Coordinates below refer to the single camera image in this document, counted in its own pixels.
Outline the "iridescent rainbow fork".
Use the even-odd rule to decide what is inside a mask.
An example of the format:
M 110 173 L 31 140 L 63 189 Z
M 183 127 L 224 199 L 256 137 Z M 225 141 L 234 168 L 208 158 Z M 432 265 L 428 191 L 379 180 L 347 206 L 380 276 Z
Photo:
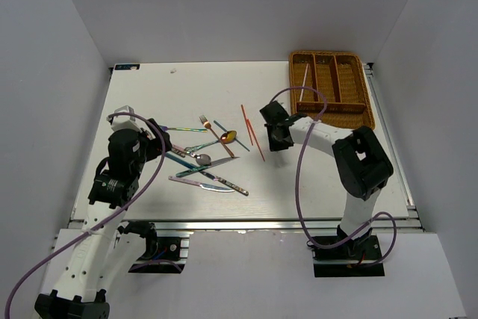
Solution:
M 184 127 L 168 127 L 168 126 L 159 126 L 163 131 L 188 131 L 188 132 L 198 132 L 204 133 L 208 130 L 206 128 L 184 128 Z

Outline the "orange chopstick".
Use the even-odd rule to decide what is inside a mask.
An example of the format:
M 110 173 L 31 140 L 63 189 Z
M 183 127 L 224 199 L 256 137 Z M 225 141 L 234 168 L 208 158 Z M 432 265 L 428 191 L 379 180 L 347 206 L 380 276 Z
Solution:
M 254 146 L 254 143 L 253 143 L 253 139 L 252 139 L 252 133 L 251 133 L 251 129 L 249 127 L 249 119 L 246 115 L 246 111 L 245 111 L 245 107 L 243 106 L 243 104 L 240 104 L 240 109 L 242 111 L 242 114 L 243 114 L 243 119 L 244 119 L 244 122 L 246 124 L 246 130 L 247 130 L 247 133 L 248 133 L 248 136 L 249 136 L 249 141 L 250 141 L 250 144 L 251 146 Z
M 252 123 L 250 122 L 250 120 L 249 120 L 249 127 L 250 127 L 250 129 L 251 129 L 253 143 L 257 146 L 257 149 L 258 149 L 258 151 L 259 151 L 259 154 L 260 154 L 262 160 L 265 161 L 264 154 L 263 154 L 263 152 L 262 152 L 262 149 L 261 149 L 261 147 L 260 147 L 260 144 L 259 144 L 259 142 L 258 142 L 258 139 L 257 139 L 257 137 L 256 137 L 255 131 L 254 131 L 253 127 L 252 127 Z

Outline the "teal chopstick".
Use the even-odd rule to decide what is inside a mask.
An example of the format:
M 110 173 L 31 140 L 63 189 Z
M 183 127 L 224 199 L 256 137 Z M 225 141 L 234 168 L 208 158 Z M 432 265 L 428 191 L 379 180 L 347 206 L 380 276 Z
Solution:
M 222 126 L 222 125 L 221 125 L 219 122 L 217 122 L 216 120 L 213 120 L 213 122 L 214 122 L 215 125 L 217 125 L 219 128 L 221 128 L 224 132 L 227 132 L 227 131 L 228 131 L 227 128 L 225 128 L 224 126 Z M 239 144 L 240 146 L 242 146 L 247 152 L 250 152 L 250 149 L 249 149 L 246 145 L 244 145 L 242 142 L 240 142 L 240 141 L 238 140 L 237 134 L 236 134 L 236 138 L 234 139 L 233 142 L 238 143 L 238 144 Z

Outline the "silver spoon patterned handle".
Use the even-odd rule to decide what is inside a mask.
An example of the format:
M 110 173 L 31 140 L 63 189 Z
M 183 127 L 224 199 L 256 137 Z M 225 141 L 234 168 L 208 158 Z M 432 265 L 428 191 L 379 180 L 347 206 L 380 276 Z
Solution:
M 198 165 L 205 165 L 208 166 L 211 164 L 212 160 L 209 155 L 206 154 L 196 154 L 194 151 L 182 148 L 180 146 L 172 145 L 171 151 L 179 155 L 182 158 L 190 157 L 193 158 Z

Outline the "gold bowl iridescent spoon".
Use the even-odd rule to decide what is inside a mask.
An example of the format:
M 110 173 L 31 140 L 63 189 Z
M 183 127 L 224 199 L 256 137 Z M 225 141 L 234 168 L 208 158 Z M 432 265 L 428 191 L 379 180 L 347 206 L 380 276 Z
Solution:
M 237 132 L 235 130 L 227 131 L 223 133 L 223 135 L 220 137 L 219 140 L 214 140 L 208 143 L 200 144 L 197 146 L 189 146 L 184 149 L 186 153 L 192 153 L 199 151 L 200 149 L 204 149 L 205 147 L 212 146 L 216 143 L 224 143 L 224 144 L 230 144 L 232 143 L 237 137 Z

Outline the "rose gold fork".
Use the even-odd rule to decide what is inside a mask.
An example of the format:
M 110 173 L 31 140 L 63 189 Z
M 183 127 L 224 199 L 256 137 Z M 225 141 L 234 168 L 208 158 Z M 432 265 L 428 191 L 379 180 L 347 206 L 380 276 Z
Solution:
M 224 148 L 224 150 L 226 150 L 226 152 L 228 153 L 228 155 L 231 157 L 231 158 L 234 158 L 235 157 L 235 154 L 230 150 L 230 148 L 227 147 L 226 144 L 224 144 L 223 140 L 220 138 L 220 136 L 215 132 L 215 130 L 212 129 L 212 125 L 210 124 L 210 122 L 208 121 L 208 119 L 204 116 L 204 115 L 200 115 L 199 116 L 199 121 L 202 123 L 202 125 L 208 130 L 210 131 L 213 136 L 216 137 L 216 139 L 219 141 L 219 143 L 221 144 L 221 146 Z

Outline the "white chopstick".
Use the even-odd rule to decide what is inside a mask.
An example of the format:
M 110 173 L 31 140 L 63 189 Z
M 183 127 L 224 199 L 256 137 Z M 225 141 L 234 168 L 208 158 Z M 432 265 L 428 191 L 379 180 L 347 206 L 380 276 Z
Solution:
M 301 88 L 301 92 L 300 92 L 300 95 L 299 95 L 299 102 L 301 102 L 303 100 L 303 97 L 304 97 L 304 92 L 305 92 L 305 86 L 306 86 L 306 82 L 307 82 L 309 67 L 310 67 L 309 64 L 305 65 L 305 72 L 304 72 L 304 76 L 303 76 L 303 80 L 302 80 L 302 88 Z

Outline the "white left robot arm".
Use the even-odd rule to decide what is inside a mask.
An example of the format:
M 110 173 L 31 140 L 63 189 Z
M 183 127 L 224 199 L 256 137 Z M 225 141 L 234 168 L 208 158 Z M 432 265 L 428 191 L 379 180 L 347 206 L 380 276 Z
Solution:
M 159 249 L 152 223 L 124 220 L 144 164 L 172 149 L 169 135 L 153 120 L 146 128 L 130 112 L 109 116 L 113 130 L 108 156 L 96 168 L 88 195 L 81 239 L 50 294 L 39 294 L 34 309 L 41 318 L 107 318 L 108 298 L 121 276 L 139 259 Z

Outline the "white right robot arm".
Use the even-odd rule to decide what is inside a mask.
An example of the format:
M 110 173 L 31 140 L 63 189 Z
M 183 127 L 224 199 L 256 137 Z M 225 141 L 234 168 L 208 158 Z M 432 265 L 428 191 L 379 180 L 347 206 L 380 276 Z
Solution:
M 269 147 L 272 152 L 300 144 L 295 178 L 295 200 L 302 229 L 318 249 L 332 250 L 346 258 L 355 258 L 364 249 L 370 236 L 371 223 L 385 212 L 374 214 L 382 189 L 394 174 L 394 168 L 374 131 L 362 126 L 347 130 L 327 125 L 305 114 L 290 115 L 277 101 L 265 105 L 264 118 Z M 331 156 L 336 163 L 339 179 L 347 192 L 346 205 L 337 228 L 337 242 L 321 244 L 308 232 L 299 203 L 299 180 L 303 156 L 307 148 Z

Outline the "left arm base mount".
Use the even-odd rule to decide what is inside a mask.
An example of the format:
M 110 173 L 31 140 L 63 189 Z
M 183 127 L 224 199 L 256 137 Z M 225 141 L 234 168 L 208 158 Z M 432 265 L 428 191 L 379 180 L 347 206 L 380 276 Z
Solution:
M 124 235 L 133 235 L 140 239 L 143 254 L 129 269 L 129 273 L 177 273 L 185 264 L 181 261 L 180 237 L 159 236 L 155 225 L 146 221 L 133 221 L 121 224 L 118 228 L 120 239 Z

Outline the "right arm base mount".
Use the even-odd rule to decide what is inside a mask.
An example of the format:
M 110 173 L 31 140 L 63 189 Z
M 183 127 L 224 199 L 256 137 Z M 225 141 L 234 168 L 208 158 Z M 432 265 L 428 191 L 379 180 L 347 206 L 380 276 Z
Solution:
M 307 242 L 312 251 L 315 278 L 383 277 L 382 263 L 373 264 L 382 257 L 378 238 L 371 235 L 351 253 L 346 245 L 330 250 L 319 249 Z

